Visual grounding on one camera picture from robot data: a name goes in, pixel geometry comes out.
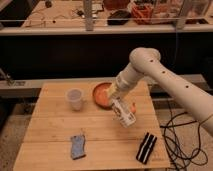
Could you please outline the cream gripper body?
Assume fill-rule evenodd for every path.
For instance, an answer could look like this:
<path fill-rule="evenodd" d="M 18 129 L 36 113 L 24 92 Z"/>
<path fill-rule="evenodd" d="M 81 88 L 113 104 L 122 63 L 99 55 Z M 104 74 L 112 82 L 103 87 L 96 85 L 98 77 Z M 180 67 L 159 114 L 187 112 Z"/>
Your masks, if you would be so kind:
<path fill-rule="evenodd" d="M 124 98 L 126 96 L 126 91 L 121 91 L 115 83 L 112 83 L 107 89 L 107 97 L 109 99 Z"/>

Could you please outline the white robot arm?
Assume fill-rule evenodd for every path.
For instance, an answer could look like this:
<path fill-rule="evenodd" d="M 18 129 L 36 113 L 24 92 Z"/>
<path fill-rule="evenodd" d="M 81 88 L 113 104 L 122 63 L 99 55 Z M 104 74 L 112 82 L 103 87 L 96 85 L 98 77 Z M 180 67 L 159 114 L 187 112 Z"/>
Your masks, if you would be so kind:
<path fill-rule="evenodd" d="M 123 98 L 141 78 L 149 76 L 213 136 L 213 96 L 164 67 L 160 58 L 154 48 L 132 50 L 128 65 L 116 76 L 107 97 Z"/>

